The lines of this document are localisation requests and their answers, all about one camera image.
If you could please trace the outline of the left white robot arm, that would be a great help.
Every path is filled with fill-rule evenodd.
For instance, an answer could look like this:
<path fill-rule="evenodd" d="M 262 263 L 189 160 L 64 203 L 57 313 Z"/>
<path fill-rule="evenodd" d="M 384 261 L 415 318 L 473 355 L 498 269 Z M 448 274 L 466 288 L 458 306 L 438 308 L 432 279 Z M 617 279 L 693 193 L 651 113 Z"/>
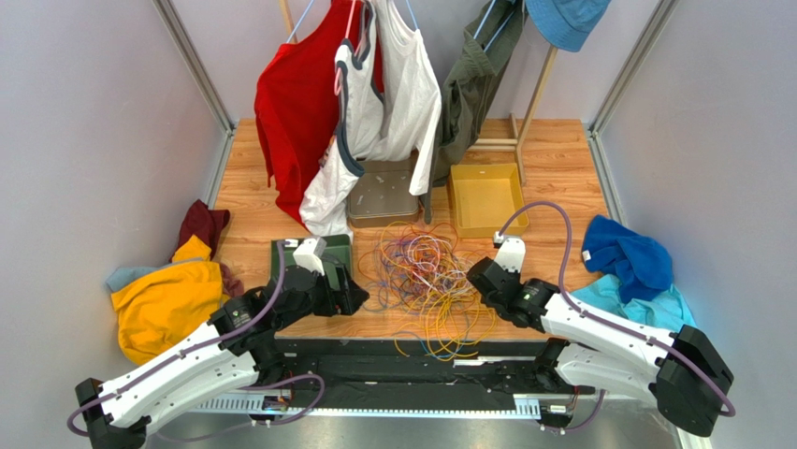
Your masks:
<path fill-rule="evenodd" d="M 76 387 L 67 419 L 93 448 L 140 448 L 165 424 L 230 391 L 293 382 L 275 336 L 302 318 L 351 316 L 369 299 L 345 265 L 337 283 L 321 271 L 282 265 L 276 280 L 233 297 L 193 333 L 133 371 Z"/>

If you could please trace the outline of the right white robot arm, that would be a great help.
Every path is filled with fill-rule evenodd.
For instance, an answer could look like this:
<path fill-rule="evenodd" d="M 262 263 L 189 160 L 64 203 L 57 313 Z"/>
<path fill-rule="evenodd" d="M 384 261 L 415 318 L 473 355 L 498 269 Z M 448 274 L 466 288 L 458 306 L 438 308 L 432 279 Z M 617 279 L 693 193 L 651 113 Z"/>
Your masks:
<path fill-rule="evenodd" d="M 521 282 L 486 257 L 467 274 L 483 303 L 514 326 L 560 339 L 552 364 L 573 385 L 592 386 L 653 403 L 663 417 L 698 437 L 736 410 L 732 372 L 708 336 L 634 323 L 572 297 L 550 282 Z"/>

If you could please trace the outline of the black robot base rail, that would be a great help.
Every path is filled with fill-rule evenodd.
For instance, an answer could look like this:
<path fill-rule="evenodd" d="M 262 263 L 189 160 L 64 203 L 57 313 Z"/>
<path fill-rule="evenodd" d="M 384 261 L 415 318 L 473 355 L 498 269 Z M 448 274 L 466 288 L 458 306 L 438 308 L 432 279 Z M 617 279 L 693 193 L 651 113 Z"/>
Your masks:
<path fill-rule="evenodd" d="M 232 390 L 196 406 L 198 413 L 275 419 L 305 411 L 323 417 L 540 420 L 567 427 L 590 386 L 572 386 L 552 368 L 542 341 L 483 341 L 475 355 L 444 361 L 414 344 L 401 355 L 391 340 L 279 339 L 278 389 Z"/>

